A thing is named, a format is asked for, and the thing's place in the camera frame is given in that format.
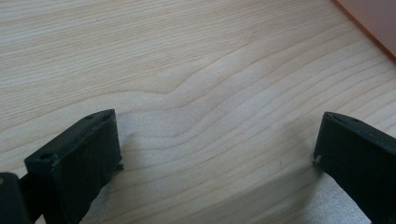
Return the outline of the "orange flat board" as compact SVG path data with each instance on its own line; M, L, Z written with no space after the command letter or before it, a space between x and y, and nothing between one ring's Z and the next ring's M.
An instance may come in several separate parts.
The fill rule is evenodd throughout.
M331 0L396 63L396 0Z

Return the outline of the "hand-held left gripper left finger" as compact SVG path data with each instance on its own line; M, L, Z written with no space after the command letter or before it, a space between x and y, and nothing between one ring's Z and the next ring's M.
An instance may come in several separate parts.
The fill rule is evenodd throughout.
M120 168L116 114L91 114L28 156L28 206L48 224L78 224Z

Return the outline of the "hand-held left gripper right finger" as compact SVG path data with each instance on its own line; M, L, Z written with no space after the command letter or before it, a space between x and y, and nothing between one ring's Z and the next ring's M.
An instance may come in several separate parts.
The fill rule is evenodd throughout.
M314 163L373 224L396 224L396 138L359 119L326 112Z

